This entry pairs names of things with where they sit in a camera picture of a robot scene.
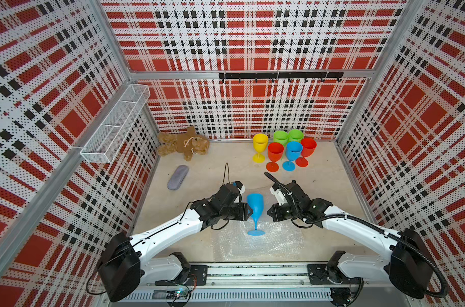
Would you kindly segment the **green wine glass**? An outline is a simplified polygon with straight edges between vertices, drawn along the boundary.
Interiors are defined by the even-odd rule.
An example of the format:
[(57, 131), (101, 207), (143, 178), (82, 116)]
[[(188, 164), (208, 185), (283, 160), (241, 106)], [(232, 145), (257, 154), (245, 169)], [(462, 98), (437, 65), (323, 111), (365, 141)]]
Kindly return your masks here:
[(273, 134), (273, 143), (279, 143), (283, 147), (287, 145), (289, 141), (289, 134), (286, 131), (278, 130)]
[(304, 133), (298, 129), (290, 130), (287, 134), (288, 134), (289, 143), (290, 142), (301, 143), (302, 139), (304, 139)]

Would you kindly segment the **bubble wrap sheet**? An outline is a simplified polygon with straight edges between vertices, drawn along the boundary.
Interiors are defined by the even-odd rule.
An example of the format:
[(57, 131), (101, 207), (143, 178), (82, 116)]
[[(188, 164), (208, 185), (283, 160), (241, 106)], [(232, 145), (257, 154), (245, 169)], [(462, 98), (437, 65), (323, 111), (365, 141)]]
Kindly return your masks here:
[(266, 202), (273, 198), (264, 195), (263, 197), (264, 210), (258, 222), (258, 229), (265, 234), (259, 237), (248, 234), (250, 230), (255, 229), (251, 217), (247, 221), (231, 221), (213, 239), (214, 257), (217, 261), (250, 261), (256, 258), (262, 261), (269, 261), (271, 258), (285, 260), (295, 256), (304, 246), (305, 241), (300, 229), (289, 221), (272, 221), (266, 213)]

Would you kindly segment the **red glass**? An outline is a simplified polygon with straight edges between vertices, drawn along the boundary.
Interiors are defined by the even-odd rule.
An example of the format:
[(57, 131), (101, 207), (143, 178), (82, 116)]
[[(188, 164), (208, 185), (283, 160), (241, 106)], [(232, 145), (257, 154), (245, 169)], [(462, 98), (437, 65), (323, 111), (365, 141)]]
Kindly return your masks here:
[(300, 144), (302, 145), (303, 150), (301, 151), (301, 156), (296, 160), (296, 165), (305, 168), (309, 165), (307, 158), (314, 153), (318, 144), (312, 138), (304, 138), (301, 140)]

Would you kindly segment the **yellow glass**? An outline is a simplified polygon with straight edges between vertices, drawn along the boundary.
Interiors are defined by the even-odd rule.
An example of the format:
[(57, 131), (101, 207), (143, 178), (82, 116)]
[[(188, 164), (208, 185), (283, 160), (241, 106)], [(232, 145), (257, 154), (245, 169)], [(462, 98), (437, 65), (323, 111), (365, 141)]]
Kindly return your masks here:
[(268, 136), (265, 134), (256, 134), (253, 138), (254, 142), (254, 150), (256, 152), (255, 156), (253, 157), (254, 162), (256, 163), (263, 163), (265, 160), (265, 157), (263, 155), (263, 152), (266, 150), (268, 147)]

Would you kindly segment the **pink glass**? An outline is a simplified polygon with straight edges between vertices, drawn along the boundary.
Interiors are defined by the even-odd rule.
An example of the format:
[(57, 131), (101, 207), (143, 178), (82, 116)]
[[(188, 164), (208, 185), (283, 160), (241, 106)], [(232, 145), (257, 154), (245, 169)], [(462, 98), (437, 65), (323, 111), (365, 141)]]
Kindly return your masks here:
[(266, 165), (266, 169), (271, 172), (277, 172), (279, 170), (278, 162), (282, 158), (284, 153), (284, 146), (280, 143), (274, 142), (268, 145), (268, 158), (269, 163)]

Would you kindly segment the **light blue glass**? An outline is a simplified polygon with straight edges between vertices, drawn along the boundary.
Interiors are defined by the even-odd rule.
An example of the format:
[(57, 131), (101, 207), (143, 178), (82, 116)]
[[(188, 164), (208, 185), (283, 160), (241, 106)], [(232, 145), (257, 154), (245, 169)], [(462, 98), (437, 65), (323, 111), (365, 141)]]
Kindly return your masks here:
[(295, 161), (301, 156), (303, 150), (301, 143), (297, 141), (291, 141), (286, 145), (286, 158), (287, 161), (282, 164), (282, 167), (286, 171), (294, 171), (296, 168)]

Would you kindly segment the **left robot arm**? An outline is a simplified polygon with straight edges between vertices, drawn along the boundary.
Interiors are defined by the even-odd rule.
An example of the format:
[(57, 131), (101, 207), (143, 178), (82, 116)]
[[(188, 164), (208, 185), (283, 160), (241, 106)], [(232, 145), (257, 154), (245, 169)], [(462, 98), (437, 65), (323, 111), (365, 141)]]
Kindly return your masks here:
[(213, 229), (221, 220), (248, 220), (253, 210), (243, 201), (244, 192), (245, 187), (239, 181), (223, 184), (211, 197), (190, 202), (182, 214), (152, 230), (113, 236), (96, 265), (108, 299), (118, 302), (140, 285), (185, 284), (191, 266), (183, 254), (175, 252), (165, 258), (157, 255), (182, 239)]

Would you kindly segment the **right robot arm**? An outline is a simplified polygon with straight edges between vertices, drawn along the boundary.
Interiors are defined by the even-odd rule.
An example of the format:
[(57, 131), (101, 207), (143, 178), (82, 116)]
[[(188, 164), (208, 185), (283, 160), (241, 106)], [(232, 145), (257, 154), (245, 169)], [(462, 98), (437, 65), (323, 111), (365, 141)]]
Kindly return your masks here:
[(373, 256), (336, 251), (320, 276), (333, 284), (358, 279), (390, 282), (397, 290), (415, 299), (445, 298), (449, 284), (420, 235), (384, 228), (363, 220), (323, 198), (310, 198), (292, 181), (283, 184), (272, 174), (270, 189), (276, 203), (267, 214), (274, 222), (289, 220), (298, 228), (313, 226), (344, 235), (372, 250)]

